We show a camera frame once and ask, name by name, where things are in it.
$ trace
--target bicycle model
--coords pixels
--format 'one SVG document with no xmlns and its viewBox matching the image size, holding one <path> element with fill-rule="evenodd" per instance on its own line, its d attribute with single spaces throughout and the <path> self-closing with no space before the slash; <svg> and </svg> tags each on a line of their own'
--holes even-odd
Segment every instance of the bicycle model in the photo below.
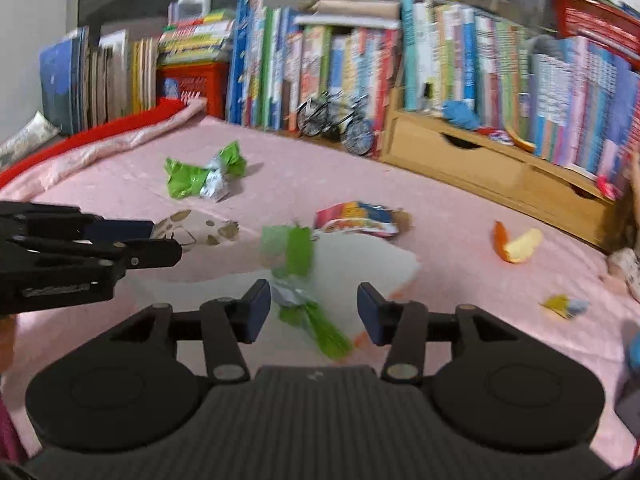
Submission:
<svg viewBox="0 0 640 480">
<path fill-rule="evenodd" d="M 319 97 L 311 97 L 298 107 L 296 122 L 300 132 L 307 137 L 323 136 L 330 140 L 340 139 L 345 149 L 353 155 L 363 156 L 370 152 L 375 142 L 371 122 L 366 118 L 365 109 L 368 96 L 350 99 L 345 105 L 338 101 L 342 93 L 323 92 Z M 336 109 L 346 108 L 349 112 L 338 117 Z"/>
</svg>

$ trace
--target drawer handle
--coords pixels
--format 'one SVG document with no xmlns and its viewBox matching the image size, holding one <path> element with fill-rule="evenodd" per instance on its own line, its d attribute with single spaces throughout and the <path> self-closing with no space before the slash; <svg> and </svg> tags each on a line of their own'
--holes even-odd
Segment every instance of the drawer handle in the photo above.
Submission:
<svg viewBox="0 0 640 480">
<path fill-rule="evenodd" d="M 569 187 L 580 198 L 585 198 L 587 200 L 596 200 L 596 196 L 594 194 L 583 190 L 581 187 L 574 186 L 574 184 L 569 184 Z"/>
<path fill-rule="evenodd" d="M 454 136 L 443 134 L 442 132 L 440 132 L 440 135 L 443 136 L 449 144 L 459 148 L 460 150 L 477 150 L 478 148 L 482 148 L 479 144 L 470 142 L 469 140 L 459 139 Z"/>
</svg>

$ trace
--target bookshelf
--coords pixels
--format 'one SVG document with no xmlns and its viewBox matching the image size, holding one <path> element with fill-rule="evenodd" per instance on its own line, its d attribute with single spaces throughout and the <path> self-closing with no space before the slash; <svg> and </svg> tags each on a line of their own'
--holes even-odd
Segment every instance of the bookshelf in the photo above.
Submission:
<svg viewBox="0 0 640 480">
<path fill-rule="evenodd" d="M 537 218 L 604 251 L 623 244 L 631 200 L 612 202 L 574 171 L 402 109 L 389 97 L 381 160 Z"/>
</svg>

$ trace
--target blue cloth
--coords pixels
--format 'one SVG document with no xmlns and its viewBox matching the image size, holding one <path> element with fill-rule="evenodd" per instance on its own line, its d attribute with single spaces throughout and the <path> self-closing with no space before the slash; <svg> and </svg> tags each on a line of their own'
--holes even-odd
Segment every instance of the blue cloth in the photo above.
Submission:
<svg viewBox="0 0 640 480">
<path fill-rule="evenodd" d="M 627 358 L 630 368 L 635 372 L 640 372 L 640 333 L 632 339 L 627 349 Z"/>
<path fill-rule="evenodd" d="M 463 101 L 445 101 L 442 104 L 442 116 L 464 130 L 474 131 L 480 127 L 480 119 Z"/>
</svg>

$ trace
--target red plastic crate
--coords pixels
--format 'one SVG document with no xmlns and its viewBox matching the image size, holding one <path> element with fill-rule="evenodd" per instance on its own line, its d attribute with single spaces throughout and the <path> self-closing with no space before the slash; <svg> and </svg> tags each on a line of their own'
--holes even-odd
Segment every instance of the red plastic crate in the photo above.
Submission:
<svg viewBox="0 0 640 480">
<path fill-rule="evenodd" d="M 158 69 L 158 95 L 186 101 L 207 98 L 207 114 L 225 118 L 229 63 L 165 66 Z"/>
<path fill-rule="evenodd" d="M 640 22 L 594 0 L 554 0 L 561 37 L 585 36 L 640 70 Z"/>
</svg>

